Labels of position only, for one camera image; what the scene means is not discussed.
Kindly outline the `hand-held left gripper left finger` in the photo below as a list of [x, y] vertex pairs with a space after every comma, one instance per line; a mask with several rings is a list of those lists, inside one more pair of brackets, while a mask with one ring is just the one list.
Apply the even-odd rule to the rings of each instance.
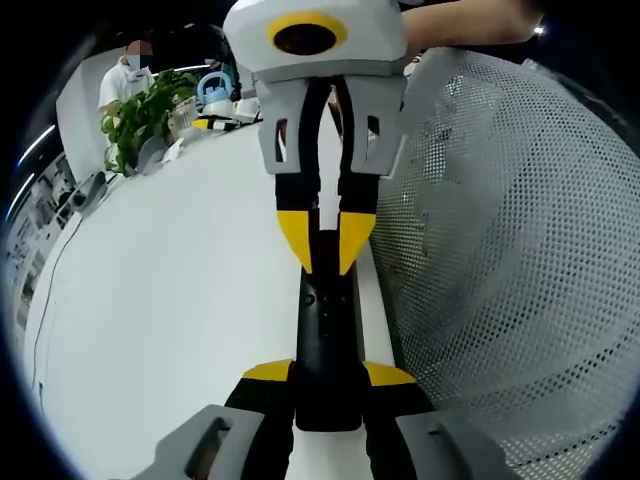
[[146, 479], [282, 479], [293, 449], [291, 359], [246, 371], [223, 405], [208, 405], [161, 439]]

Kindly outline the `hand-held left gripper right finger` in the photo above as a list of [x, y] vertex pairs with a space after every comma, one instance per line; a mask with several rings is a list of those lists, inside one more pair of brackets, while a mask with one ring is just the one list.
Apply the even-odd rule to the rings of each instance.
[[468, 419], [437, 410], [407, 372], [365, 361], [363, 420], [375, 479], [516, 479], [502, 448]]

